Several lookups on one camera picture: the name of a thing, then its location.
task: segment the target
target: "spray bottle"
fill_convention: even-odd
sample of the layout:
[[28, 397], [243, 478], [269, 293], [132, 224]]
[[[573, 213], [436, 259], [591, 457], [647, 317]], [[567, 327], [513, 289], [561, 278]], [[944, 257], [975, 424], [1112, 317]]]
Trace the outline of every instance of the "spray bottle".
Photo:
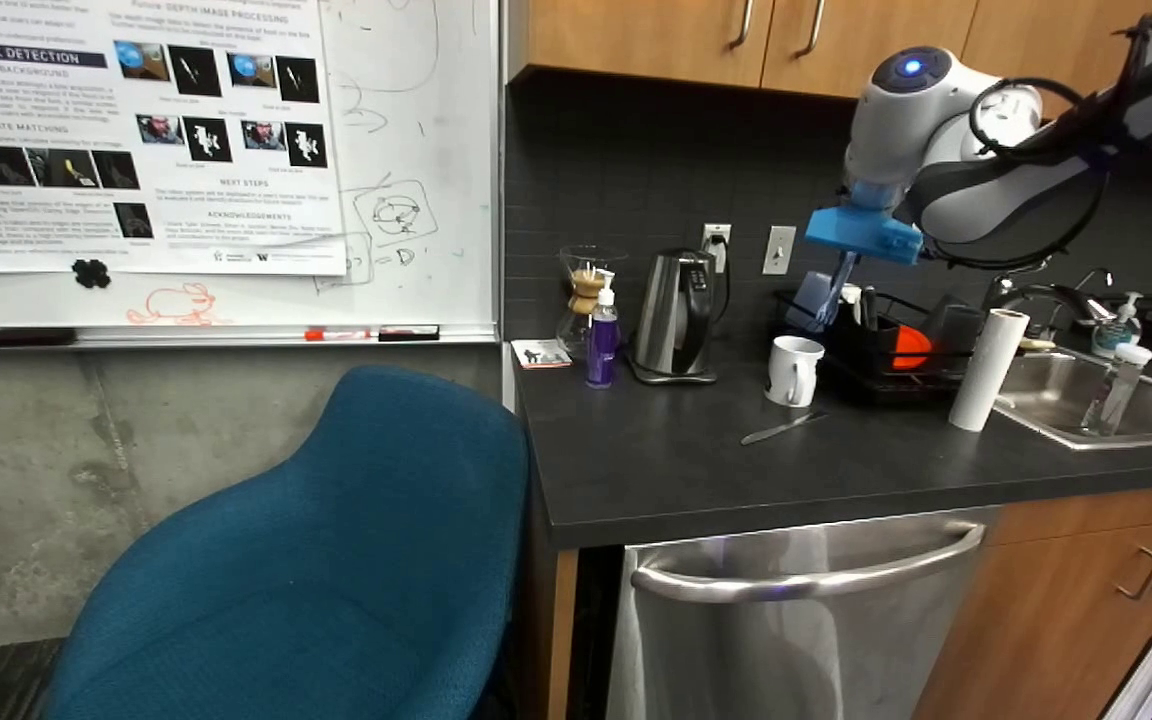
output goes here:
[[614, 272], [604, 272], [599, 299], [588, 313], [588, 333], [583, 333], [583, 381], [588, 385], [610, 385], [614, 381], [619, 320], [614, 320], [610, 278], [614, 278]]

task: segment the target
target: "whiteboard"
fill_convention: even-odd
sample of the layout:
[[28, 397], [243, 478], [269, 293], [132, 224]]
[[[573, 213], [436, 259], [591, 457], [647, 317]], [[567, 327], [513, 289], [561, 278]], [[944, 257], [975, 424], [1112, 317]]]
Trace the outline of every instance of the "whiteboard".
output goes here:
[[0, 327], [92, 343], [275, 343], [304, 327], [499, 335], [496, 0], [321, 0], [343, 276], [0, 276]]

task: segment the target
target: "wall outlet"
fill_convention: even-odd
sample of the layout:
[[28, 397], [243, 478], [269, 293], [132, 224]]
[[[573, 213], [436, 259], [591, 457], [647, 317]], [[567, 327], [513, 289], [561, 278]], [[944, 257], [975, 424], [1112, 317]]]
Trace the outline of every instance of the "wall outlet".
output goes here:
[[768, 253], [765, 253], [765, 276], [787, 276], [795, 237], [801, 237], [795, 224], [770, 224]]
[[705, 224], [699, 229], [699, 253], [710, 257], [710, 272], [727, 272], [727, 249], [732, 249], [732, 224]]

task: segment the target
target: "sink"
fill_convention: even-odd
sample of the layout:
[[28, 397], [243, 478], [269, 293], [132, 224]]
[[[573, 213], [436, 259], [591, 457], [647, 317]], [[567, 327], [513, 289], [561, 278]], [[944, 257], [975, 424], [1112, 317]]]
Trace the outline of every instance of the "sink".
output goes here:
[[1091, 397], [1104, 397], [1104, 368], [1104, 361], [1080, 351], [1014, 357], [996, 410], [1075, 450], [1152, 448], [1152, 375], [1141, 375], [1120, 430], [1080, 430]]

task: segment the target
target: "white cup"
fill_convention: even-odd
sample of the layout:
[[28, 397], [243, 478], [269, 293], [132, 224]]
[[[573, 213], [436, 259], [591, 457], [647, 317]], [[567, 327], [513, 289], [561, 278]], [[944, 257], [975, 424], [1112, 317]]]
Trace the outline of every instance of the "white cup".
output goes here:
[[787, 407], [808, 407], [814, 397], [814, 365], [825, 357], [825, 343], [810, 335], [774, 335], [770, 361], [768, 361], [768, 398]]

